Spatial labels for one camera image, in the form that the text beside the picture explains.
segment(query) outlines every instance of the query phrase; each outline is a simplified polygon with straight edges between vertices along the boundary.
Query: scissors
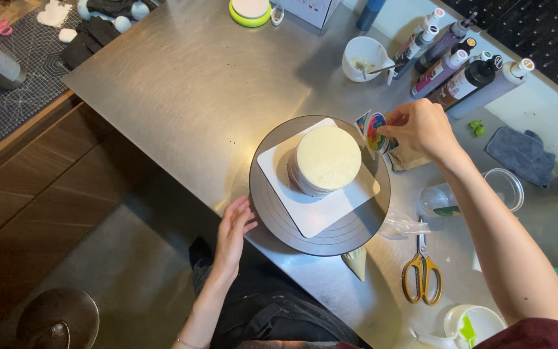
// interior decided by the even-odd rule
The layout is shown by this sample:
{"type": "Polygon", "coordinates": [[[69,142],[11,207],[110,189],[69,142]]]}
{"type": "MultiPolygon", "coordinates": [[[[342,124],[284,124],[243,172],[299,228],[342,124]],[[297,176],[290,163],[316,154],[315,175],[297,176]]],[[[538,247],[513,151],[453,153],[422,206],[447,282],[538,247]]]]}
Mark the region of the scissors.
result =
{"type": "MultiPolygon", "coordinates": [[[[419,217],[419,222],[423,221],[423,216],[419,217]]],[[[435,305],[438,303],[441,294],[443,294],[443,277],[440,274],[438,267],[432,262],[431,258],[428,256],[428,248],[425,245],[425,235],[417,235],[417,254],[404,266],[404,271],[402,272],[402,288],[404,289],[404,295],[411,303],[418,303],[423,299],[423,302],[427,305],[435,305]],[[408,270],[415,268],[415,281],[417,283],[417,295],[413,298],[408,291],[408,281],[407,273],[408,270]],[[434,271],[437,279],[437,291],[434,298],[428,296],[428,281],[430,276],[430,271],[434,271]]]]}
{"type": "Polygon", "coordinates": [[[4,18],[0,18],[0,34],[3,36],[9,36],[12,33],[12,27],[10,23],[4,18]]]}

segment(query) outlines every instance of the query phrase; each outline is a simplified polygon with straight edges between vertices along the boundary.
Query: white bowl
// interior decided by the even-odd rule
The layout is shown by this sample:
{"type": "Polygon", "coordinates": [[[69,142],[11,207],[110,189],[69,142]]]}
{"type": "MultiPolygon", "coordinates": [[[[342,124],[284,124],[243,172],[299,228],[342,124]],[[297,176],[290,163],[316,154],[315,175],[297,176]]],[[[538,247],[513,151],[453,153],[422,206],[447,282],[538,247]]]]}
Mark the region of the white bowl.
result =
{"type": "Polygon", "coordinates": [[[342,59],[342,68],[344,73],[355,83],[362,83],[371,80],[380,73],[368,74],[367,71],[375,71],[394,64],[393,60],[387,56],[387,51],[383,45],[371,37],[355,37],[347,45],[344,50],[342,59]],[[366,63],[367,79],[363,79],[363,73],[356,69],[353,64],[356,61],[366,63]]]}

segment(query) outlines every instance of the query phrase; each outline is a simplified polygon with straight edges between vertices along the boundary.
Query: bracelet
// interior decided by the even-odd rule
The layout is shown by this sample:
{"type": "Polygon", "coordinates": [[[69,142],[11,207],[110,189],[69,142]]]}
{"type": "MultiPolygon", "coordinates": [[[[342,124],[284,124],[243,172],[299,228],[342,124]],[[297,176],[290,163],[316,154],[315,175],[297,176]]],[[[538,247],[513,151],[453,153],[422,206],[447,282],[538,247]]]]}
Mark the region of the bracelet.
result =
{"type": "Polygon", "coordinates": [[[199,346],[190,345],[187,342],[184,342],[183,340],[180,339],[180,334],[179,333],[178,333],[178,336],[175,337],[175,341],[178,342],[178,343],[182,343],[183,345],[188,346],[191,349],[203,349],[203,348],[200,348],[199,346]]]}

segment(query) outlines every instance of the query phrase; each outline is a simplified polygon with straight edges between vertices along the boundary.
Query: wooden cabinet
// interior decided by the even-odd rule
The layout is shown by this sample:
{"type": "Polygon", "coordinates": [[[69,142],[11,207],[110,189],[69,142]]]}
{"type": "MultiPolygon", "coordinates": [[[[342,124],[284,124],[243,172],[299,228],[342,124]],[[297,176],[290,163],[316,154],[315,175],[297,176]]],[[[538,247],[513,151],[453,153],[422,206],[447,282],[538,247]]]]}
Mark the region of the wooden cabinet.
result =
{"type": "Polygon", "coordinates": [[[0,166],[0,321],[156,164],[81,103],[0,166]]]}

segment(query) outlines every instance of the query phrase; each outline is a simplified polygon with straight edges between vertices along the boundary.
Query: floor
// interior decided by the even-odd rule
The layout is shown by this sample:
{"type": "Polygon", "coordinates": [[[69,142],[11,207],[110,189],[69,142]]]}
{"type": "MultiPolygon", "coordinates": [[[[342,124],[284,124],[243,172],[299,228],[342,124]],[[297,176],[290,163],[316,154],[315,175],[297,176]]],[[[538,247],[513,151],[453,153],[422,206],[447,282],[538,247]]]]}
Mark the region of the floor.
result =
{"type": "MultiPolygon", "coordinates": [[[[88,293],[100,313],[94,348],[169,348],[195,296],[188,246],[214,246],[220,218],[159,170],[130,194],[20,304],[1,329],[9,343],[22,310],[51,288],[88,293]]],[[[267,259],[245,241],[241,264],[267,259]]]]}

